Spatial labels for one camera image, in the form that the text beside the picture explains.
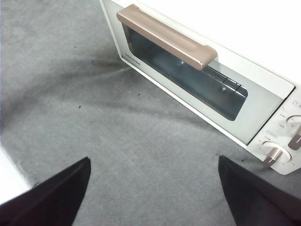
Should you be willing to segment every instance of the gray fabric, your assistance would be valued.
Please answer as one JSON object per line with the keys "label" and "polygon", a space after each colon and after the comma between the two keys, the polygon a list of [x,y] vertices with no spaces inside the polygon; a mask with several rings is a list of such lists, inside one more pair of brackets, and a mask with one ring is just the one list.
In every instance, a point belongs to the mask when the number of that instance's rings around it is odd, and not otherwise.
{"label": "gray fabric", "polygon": [[224,154],[301,197],[281,176],[118,57],[97,0],[1,1],[1,145],[33,185],[88,156],[75,226],[234,225]]}

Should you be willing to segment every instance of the toaster oven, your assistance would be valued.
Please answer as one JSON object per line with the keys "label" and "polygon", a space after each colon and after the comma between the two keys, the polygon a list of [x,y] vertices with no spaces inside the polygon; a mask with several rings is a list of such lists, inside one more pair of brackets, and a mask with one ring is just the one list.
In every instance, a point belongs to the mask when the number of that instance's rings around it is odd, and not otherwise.
{"label": "toaster oven", "polygon": [[301,81],[280,77],[138,0],[100,0],[126,64],[286,175],[301,167]]}

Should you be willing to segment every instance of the dial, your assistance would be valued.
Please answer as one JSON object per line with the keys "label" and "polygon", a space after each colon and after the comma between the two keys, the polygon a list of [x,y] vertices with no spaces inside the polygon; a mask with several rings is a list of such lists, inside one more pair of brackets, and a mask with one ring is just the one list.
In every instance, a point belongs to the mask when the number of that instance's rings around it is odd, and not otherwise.
{"label": "dial", "polygon": [[301,126],[301,115],[293,115],[286,119],[286,126],[291,135],[294,135]]}
{"label": "dial", "polygon": [[262,145],[264,147],[267,147],[264,149],[264,153],[266,154],[266,157],[263,161],[267,166],[271,166],[277,161],[279,162],[290,161],[291,155],[285,148],[283,148],[279,144],[276,144],[271,141],[267,141],[264,142]]}
{"label": "dial", "polygon": [[301,147],[301,116],[294,115],[287,119],[286,125],[293,135],[292,139],[288,143],[289,148],[297,151]]}

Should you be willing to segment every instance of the toshiba logo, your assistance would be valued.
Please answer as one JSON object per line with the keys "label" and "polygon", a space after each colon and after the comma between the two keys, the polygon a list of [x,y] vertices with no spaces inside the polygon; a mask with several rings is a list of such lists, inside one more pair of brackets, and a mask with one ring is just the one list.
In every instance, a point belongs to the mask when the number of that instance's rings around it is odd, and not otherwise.
{"label": "toshiba logo", "polygon": [[134,61],[136,64],[140,65],[140,63],[138,61],[136,61],[134,58],[132,58],[131,56],[129,56],[128,54],[126,54],[126,56],[131,59],[132,61]]}

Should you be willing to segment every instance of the oven handle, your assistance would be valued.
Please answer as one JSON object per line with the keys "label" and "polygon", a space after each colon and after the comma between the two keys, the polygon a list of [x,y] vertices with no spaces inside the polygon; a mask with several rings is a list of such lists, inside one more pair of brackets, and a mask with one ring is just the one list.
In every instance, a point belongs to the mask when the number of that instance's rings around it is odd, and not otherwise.
{"label": "oven handle", "polygon": [[120,22],[172,53],[197,70],[202,70],[217,57],[210,46],[203,46],[177,32],[132,4],[117,13]]}

